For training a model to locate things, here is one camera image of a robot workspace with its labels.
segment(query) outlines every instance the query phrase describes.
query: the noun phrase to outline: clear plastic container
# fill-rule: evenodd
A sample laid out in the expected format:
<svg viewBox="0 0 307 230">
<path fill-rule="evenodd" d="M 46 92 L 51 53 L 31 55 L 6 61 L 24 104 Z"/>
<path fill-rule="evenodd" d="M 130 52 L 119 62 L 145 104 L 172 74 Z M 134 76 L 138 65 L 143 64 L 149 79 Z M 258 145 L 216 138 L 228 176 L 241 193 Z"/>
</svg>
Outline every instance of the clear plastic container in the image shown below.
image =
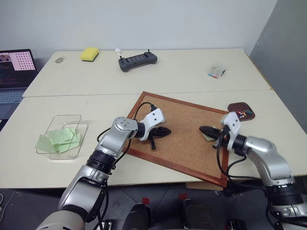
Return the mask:
<svg viewBox="0 0 307 230">
<path fill-rule="evenodd" d="M 82 119 L 81 115 L 56 115 L 55 117 L 53 117 L 48 129 L 46 130 L 44 136 L 48 137 L 47 133 L 49 131 L 55 131 L 55 130 L 61 130 L 61 129 L 65 129 L 65 128 L 74 128 L 75 132 L 73 134 L 73 136 L 77 135 L 78 133 L 80 133 L 80 144 L 78 147 L 75 147 L 73 149 L 69 149 L 71 146 L 71 142 L 67 147 L 67 150 L 62 152 L 62 153 L 58 153 L 58 152 L 44 152 L 41 151 L 39 149 L 36 150 L 37 154 L 43 154 L 47 157 L 49 157 L 52 160 L 73 160 L 76 159 L 78 154 L 79 154 L 79 150 L 80 147 L 82 145 L 85 133 L 87 131 L 87 123 Z"/>
</svg>

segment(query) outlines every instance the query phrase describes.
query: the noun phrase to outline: laptop screen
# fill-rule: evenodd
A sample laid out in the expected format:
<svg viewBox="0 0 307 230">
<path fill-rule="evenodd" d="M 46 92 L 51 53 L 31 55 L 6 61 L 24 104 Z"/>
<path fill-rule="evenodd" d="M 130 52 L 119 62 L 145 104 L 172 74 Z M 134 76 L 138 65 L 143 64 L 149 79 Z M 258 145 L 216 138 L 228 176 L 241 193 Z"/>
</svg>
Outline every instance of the laptop screen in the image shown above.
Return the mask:
<svg viewBox="0 0 307 230">
<path fill-rule="evenodd" d="M 26 88 L 36 75 L 30 49 L 0 51 L 0 90 Z"/>
</svg>

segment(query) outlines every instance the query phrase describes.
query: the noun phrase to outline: wooden frame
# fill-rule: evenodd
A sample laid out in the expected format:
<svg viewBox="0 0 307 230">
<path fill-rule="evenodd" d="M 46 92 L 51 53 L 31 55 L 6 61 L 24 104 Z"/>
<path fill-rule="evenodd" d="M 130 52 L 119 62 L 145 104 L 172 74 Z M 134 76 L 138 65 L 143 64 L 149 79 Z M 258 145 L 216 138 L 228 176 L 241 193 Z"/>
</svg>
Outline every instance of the wooden frame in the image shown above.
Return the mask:
<svg viewBox="0 0 307 230">
<path fill-rule="evenodd" d="M 133 109 L 128 114 L 128 118 L 133 117 L 137 108 L 139 107 L 139 105 L 141 104 L 141 102 L 143 101 L 143 99 L 146 95 L 151 96 L 151 97 L 155 97 L 155 98 L 159 98 L 159 99 L 163 99 L 163 100 L 166 100 L 166 101 L 178 103 L 178 104 L 183 104 L 183 105 L 187 105 L 187 106 L 191 106 L 191 107 L 195 107 L 195 108 L 199 108 L 199 109 L 203 109 L 203 110 L 208 110 L 208 111 L 220 113 L 220 114 L 228 113 L 227 111 L 202 106 L 202 105 L 199 105 L 199 104 L 193 104 L 193 103 L 180 101 L 180 100 L 169 98 L 169 97 L 160 96 L 160 95 L 149 93 L 149 92 L 143 92 L 140 95 L 139 99 L 137 100 L 136 104 L 134 105 Z M 156 163 L 156 164 L 159 164 L 159 165 L 162 165 L 162 166 L 165 166 L 167 168 L 176 170 L 178 172 L 185 173 L 187 175 L 199 178 L 201 180 L 209 181 L 209 182 L 216 184 L 218 186 L 222 186 L 222 187 L 227 186 L 227 177 L 222 173 L 221 173 L 220 177 L 214 177 L 212 175 L 208 175 L 208 174 L 196 171 L 194 169 L 173 163 L 171 161 L 167 161 L 165 159 L 158 158 L 158 157 L 150 155 L 148 153 L 138 151 L 136 149 L 130 148 L 129 151 L 128 151 L 128 154 L 135 156 L 135 157 L 138 157 L 138 158 L 141 158 L 141 159 L 144 159 L 144 160 L 147 160 L 147 161 L 150 161 L 150 162 L 153 162 L 153 163 Z M 223 157 L 222 157 L 221 165 L 222 165 L 222 168 L 226 171 L 227 166 L 228 166 L 228 151 L 227 151 L 226 148 L 223 148 Z"/>
</svg>

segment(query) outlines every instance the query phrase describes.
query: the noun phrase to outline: black wire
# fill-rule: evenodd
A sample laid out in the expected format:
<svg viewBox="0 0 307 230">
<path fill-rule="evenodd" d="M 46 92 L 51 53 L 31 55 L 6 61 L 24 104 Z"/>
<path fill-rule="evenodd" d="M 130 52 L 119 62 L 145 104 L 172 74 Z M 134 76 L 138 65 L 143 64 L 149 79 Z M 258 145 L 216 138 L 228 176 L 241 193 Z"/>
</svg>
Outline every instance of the black wire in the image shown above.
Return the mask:
<svg viewBox="0 0 307 230">
<path fill-rule="evenodd" d="M 97 214 L 97 219 L 98 219 L 99 228 L 100 228 L 101 230 L 103 230 L 104 227 L 102 226 L 102 218 L 101 218 L 101 216 L 100 216 L 100 212 L 98 212 L 98 214 Z"/>
<path fill-rule="evenodd" d="M 266 190 L 261 188 L 261 187 L 258 187 L 258 186 L 253 186 L 253 185 L 249 185 L 249 184 L 240 184 L 240 183 L 236 183 L 234 182 L 233 179 L 231 179 L 231 177 L 234 177 L 234 178 L 248 178 L 248 179 L 254 179 L 254 180 L 258 180 L 259 178 L 257 177 L 252 177 L 252 176 L 233 176 L 233 175 L 229 175 L 228 173 L 226 173 L 224 171 L 224 169 L 222 168 L 221 166 L 221 162 L 220 162 L 220 148 L 221 148 L 221 143 L 222 143 L 222 136 L 220 136 L 218 138 L 218 145 L 217 145 L 217 149 L 216 149 L 216 160 L 217 160 L 217 164 L 219 166 L 219 169 L 221 170 L 221 172 L 234 184 L 237 184 L 239 186 L 242 186 L 242 187 L 248 187 L 248 188 L 254 188 L 254 189 L 259 189 L 261 191 L 263 191 L 264 193 L 266 193 Z"/>
<path fill-rule="evenodd" d="M 245 161 L 247 159 L 247 156 L 244 155 L 244 157 L 240 160 L 237 160 L 235 162 L 232 162 L 228 167 L 227 167 L 227 170 L 226 170 L 226 173 L 228 174 L 229 173 L 229 170 L 232 166 L 234 166 L 235 164 L 238 164 L 239 162 L 242 162 L 242 161 Z"/>
<path fill-rule="evenodd" d="M 268 199 L 267 207 L 266 207 L 266 209 L 265 209 L 265 216 L 266 216 L 268 222 L 270 223 L 270 225 L 273 227 L 273 229 L 276 229 L 275 226 L 274 226 L 274 224 L 273 224 L 273 222 L 271 221 L 271 219 L 270 219 L 270 217 L 269 217 L 269 208 L 270 208 L 270 201 L 269 201 L 269 199 Z"/>
<path fill-rule="evenodd" d="M 103 135 L 105 132 L 109 131 L 111 128 L 106 129 L 105 131 L 103 131 L 101 134 L 99 134 L 97 136 L 97 141 L 100 142 L 99 138 L 101 137 L 101 135 Z"/>
<path fill-rule="evenodd" d="M 125 156 L 125 154 L 128 152 L 128 150 L 129 150 L 129 148 L 130 148 L 130 144 L 131 144 L 131 139 L 129 140 L 129 143 L 128 143 L 128 146 L 127 146 L 126 150 L 125 150 L 125 151 L 123 152 L 123 154 L 121 154 L 121 156 L 116 160 L 115 164 L 116 164 L 117 162 L 119 162 L 119 160 L 122 159 L 123 156 Z"/>
<path fill-rule="evenodd" d="M 136 112 L 135 112 L 135 114 L 134 114 L 134 118 L 133 118 L 133 119 L 136 119 L 136 115 L 138 114 L 139 109 L 140 109 L 143 105 L 145 105 L 145 104 L 150 104 L 151 107 L 154 106 L 154 104 L 152 104 L 152 103 L 150 103 L 150 102 L 143 102 L 143 103 L 140 104 L 139 107 L 137 108 L 137 110 L 136 110 Z M 129 148 L 130 148 L 130 144 L 131 144 L 131 139 L 129 140 L 129 143 L 128 143 L 128 146 L 127 146 L 126 150 L 125 150 L 125 151 L 123 152 L 123 154 L 121 154 L 121 156 L 116 160 L 115 164 L 116 164 L 117 162 L 119 162 L 119 160 L 122 159 L 123 156 L 125 156 L 125 154 L 128 152 L 128 150 L 129 150 Z"/>
<path fill-rule="evenodd" d="M 104 209 L 104 212 L 102 213 L 102 215 L 100 215 L 100 211 L 98 212 L 98 215 L 97 215 L 97 219 L 98 219 L 98 223 L 95 225 L 95 227 L 93 228 L 93 230 L 96 230 L 99 226 L 99 228 L 101 230 L 103 230 L 103 226 L 102 226 L 102 221 L 106 215 L 106 210 L 107 210 L 107 207 L 109 205 L 109 191 L 108 191 L 108 187 L 107 187 L 107 182 L 106 182 L 106 186 L 105 186 L 105 193 L 106 193 L 106 205 L 105 205 L 105 209 Z"/>
<path fill-rule="evenodd" d="M 154 104 L 152 104 L 152 103 L 150 103 L 150 102 L 143 102 L 142 104 L 139 105 L 138 109 L 136 110 L 133 119 L 136 118 L 136 114 L 138 114 L 139 109 L 140 109 L 144 104 L 150 104 L 150 106 L 153 106 L 153 105 L 154 105 Z"/>
</svg>

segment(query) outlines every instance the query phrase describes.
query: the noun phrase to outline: game controller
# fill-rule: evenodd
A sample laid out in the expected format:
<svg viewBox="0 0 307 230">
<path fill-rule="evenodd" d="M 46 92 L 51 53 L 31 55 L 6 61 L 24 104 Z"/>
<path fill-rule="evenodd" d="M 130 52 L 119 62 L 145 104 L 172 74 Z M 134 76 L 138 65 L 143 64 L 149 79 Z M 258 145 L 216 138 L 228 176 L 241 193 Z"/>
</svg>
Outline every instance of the game controller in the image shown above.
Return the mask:
<svg viewBox="0 0 307 230">
<path fill-rule="evenodd" d="M 120 56 L 118 60 L 120 69 L 124 72 L 128 72 L 133 67 L 138 67 L 146 64 L 155 64 L 158 58 L 152 52 L 144 52 L 143 54 L 124 58 Z"/>
</svg>

